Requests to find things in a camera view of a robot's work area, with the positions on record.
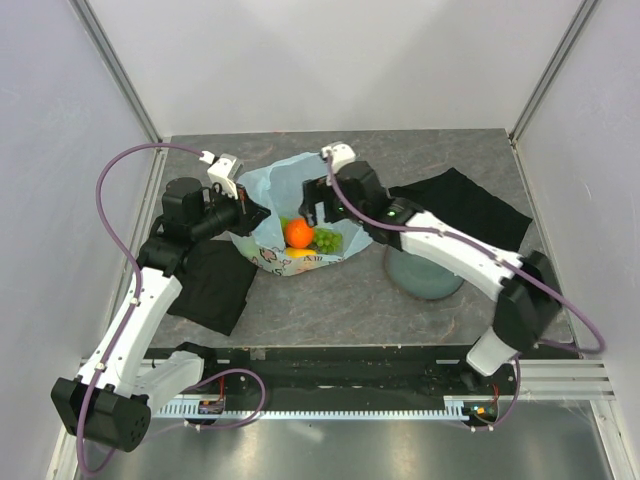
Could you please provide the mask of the light blue plastic bag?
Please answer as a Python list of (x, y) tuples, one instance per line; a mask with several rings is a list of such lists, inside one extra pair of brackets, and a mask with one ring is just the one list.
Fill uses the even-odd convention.
[(316, 153), (302, 153), (277, 161), (267, 167), (243, 173), (239, 177), (254, 202), (268, 208), (271, 215), (248, 237), (231, 236), (238, 252), (254, 265), (277, 276), (293, 276), (310, 270), (343, 262), (365, 250), (372, 239), (362, 227), (342, 220), (337, 223), (320, 222), (315, 228), (338, 231), (343, 236), (340, 254), (322, 254), (315, 257), (292, 259), (284, 254), (289, 247), (284, 239), (280, 219), (299, 218), (302, 202), (302, 183), (323, 177), (327, 173), (325, 163)]

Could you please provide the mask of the orange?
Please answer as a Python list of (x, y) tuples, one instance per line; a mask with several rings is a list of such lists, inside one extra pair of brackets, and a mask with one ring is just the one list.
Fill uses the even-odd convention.
[(314, 239), (314, 229), (303, 218), (290, 220), (284, 227), (284, 239), (289, 247), (306, 249)]

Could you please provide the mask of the green grape bunch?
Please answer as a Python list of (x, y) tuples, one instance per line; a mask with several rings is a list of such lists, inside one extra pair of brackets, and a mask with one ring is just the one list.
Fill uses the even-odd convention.
[(315, 228), (312, 249), (322, 254), (340, 254), (343, 250), (343, 236), (335, 230)]

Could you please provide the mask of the yellow mango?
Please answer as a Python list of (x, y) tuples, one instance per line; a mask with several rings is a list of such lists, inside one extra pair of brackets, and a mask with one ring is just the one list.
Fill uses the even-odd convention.
[(317, 252), (313, 249), (287, 247), (284, 254), (292, 259), (302, 259), (306, 257), (315, 257)]

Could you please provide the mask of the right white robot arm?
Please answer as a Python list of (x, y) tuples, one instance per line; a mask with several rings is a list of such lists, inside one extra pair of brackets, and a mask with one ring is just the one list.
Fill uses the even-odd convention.
[(364, 161), (305, 181), (299, 213), (311, 226), (317, 223), (318, 204), (325, 222), (358, 223), (375, 242), (436, 263), (495, 301), (491, 326), (457, 371), (469, 393), (483, 392), (503, 364), (528, 352), (561, 310), (558, 280), (544, 254), (523, 257), (491, 246), (408, 199), (390, 196)]

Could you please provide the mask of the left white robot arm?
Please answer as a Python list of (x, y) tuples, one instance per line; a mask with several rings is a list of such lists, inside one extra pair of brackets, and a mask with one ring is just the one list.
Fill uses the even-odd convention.
[(189, 344), (156, 370), (141, 363), (165, 313), (182, 291), (191, 252), (224, 233), (250, 235), (270, 216), (238, 185), (206, 188), (191, 177), (171, 181), (162, 212), (141, 246), (128, 292), (105, 336), (72, 379), (56, 380), (51, 398), (67, 432), (122, 452), (143, 440), (151, 417), (182, 392), (208, 393), (219, 382), (210, 349)]

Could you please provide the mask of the left black cloth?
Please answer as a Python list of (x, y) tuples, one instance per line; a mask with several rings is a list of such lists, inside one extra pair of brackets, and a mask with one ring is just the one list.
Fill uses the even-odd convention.
[(182, 285), (168, 314), (230, 336), (240, 319), (257, 266), (234, 244), (210, 240), (197, 245), (176, 277)]

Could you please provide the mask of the black cloth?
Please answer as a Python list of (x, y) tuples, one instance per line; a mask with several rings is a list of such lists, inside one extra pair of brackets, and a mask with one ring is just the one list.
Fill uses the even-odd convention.
[(494, 247), (518, 251), (532, 219), (450, 168), (435, 177), (389, 189), (439, 220)]
[(257, 266), (234, 244), (210, 240), (197, 245), (176, 277), (182, 285), (168, 314), (230, 336), (240, 319)]

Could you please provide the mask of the right black cloth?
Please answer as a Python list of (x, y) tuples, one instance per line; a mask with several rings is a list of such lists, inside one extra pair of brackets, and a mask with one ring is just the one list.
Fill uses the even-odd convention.
[(494, 247), (518, 251), (532, 219), (450, 168), (435, 177), (389, 189), (439, 220)]

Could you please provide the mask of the dark fruit plate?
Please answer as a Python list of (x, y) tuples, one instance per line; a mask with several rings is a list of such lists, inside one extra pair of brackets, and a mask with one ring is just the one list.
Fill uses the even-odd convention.
[(412, 297), (438, 301), (453, 295), (464, 279), (446, 268), (407, 252), (387, 247), (383, 266), (389, 281)]

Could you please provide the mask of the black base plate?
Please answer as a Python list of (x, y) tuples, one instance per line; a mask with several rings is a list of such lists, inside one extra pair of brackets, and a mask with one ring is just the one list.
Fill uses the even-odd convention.
[(226, 368), (251, 370), (271, 395), (373, 387), (440, 398), (504, 397), (516, 390), (513, 366), (504, 364), (483, 377), (465, 362), (468, 345), (214, 348), (184, 342), (175, 349), (203, 356), (204, 377)]

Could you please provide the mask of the left aluminium corner post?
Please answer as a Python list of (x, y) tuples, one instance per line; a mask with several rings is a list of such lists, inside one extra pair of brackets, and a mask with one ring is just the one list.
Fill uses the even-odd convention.
[(162, 140), (162, 135), (143, 105), (133, 82), (126, 72), (91, 3), (87, 0), (70, 0), (69, 4), (94, 44), (99, 56), (146, 137), (152, 141)]

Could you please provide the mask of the aluminium corner post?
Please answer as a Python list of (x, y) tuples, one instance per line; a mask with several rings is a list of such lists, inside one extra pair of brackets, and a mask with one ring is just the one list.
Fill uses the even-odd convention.
[(70, 0), (69, 4), (94, 44), (99, 56), (146, 137), (152, 141), (162, 140), (162, 135), (143, 105), (133, 82), (126, 72), (91, 3), (87, 0)]
[(513, 148), (517, 147), (600, 3), (600, 0), (582, 0), (579, 3), (514, 126), (509, 131), (508, 138)]

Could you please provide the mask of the right aluminium corner post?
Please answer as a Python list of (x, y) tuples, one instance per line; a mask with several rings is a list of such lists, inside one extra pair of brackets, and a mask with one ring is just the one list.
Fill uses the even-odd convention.
[(600, 3), (600, 0), (582, 0), (579, 3), (514, 126), (509, 131), (508, 138), (513, 148), (517, 147)]

